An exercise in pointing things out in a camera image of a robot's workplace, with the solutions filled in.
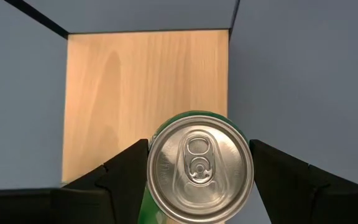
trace can rim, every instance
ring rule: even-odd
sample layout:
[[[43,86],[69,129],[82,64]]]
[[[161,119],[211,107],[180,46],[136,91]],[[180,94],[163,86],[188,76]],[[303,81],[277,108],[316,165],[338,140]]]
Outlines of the can rim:
[[[158,192],[158,186],[156,183],[156,179],[153,175],[155,160],[157,158],[158,150],[155,148],[161,144],[161,142],[167,137],[167,134],[170,131],[167,131],[169,127],[180,126],[186,120],[198,118],[200,120],[207,119],[208,121],[212,121],[216,126],[223,128],[226,132],[228,132],[231,136],[235,138],[235,140],[241,146],[239,152],[241,153],[244,162],[246,163],[247,172],[246,179],[244,180],[244,186],[238,192],[236,200],[226,205],[220,211],[214,212],[212,214],[207,214],[205,217],[202,215],[188,215],[187,217],[181,214],[180,210],[175,210],[175,206],[169,204],[168,200],[164,199],[164,196],[161,192]],[[158,207],[167,214],[170,218],[174,219],[180,223],[218,223],[224,222],[231,217],[233,217],[246,203],[251,193],[254,182],[254,166],[252,161],[252,155],[250,153],[249,146],[245,137],[231,124],[226,123],[225,121],[215,118],[213,116],[208,115],[190,115],[185,116],[184,118],[180,118],[171,124],[167,125],[161,132],[159,132],[150,145],[149,159],[147,161],[147,185],[150,190],[150,194],[153,197],[155,203]]]

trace can lid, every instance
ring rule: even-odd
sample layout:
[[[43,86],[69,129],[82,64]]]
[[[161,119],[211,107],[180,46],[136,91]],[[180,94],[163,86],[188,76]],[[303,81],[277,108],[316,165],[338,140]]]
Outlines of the can lid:
[[[183,223],[223,222],[245,204],[254,180],[246,140],[221,119],[188,116],[153,140],[147,178],[157,205]]]

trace wood grain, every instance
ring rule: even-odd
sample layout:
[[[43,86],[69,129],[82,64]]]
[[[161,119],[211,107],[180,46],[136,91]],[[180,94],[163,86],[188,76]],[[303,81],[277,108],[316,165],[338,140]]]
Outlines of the wood grain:
[[[188,110],[227,113],[226,30],[68,38],[63,182]]]

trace gray wall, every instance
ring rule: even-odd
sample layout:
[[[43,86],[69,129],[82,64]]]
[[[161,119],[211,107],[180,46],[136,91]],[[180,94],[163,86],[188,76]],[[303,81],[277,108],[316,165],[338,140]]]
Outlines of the gray wall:
[[[229,118],[249,139],[358,183],[358,1],[242,0]],[[255,190],[228,223],[269,223]]]
[[[66,40],[0,1],[0,189],[59,186]]]
[[[69,32],[230,27],[236,0],[25,0]]]

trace green can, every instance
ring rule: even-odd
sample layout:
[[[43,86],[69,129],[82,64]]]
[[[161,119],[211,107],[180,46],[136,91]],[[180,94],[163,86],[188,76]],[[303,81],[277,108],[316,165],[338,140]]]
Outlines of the green can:
[[[248,143],[227,118],[208,111],[178,114],[152,136],[139,223],[220,223],[252,189]]]

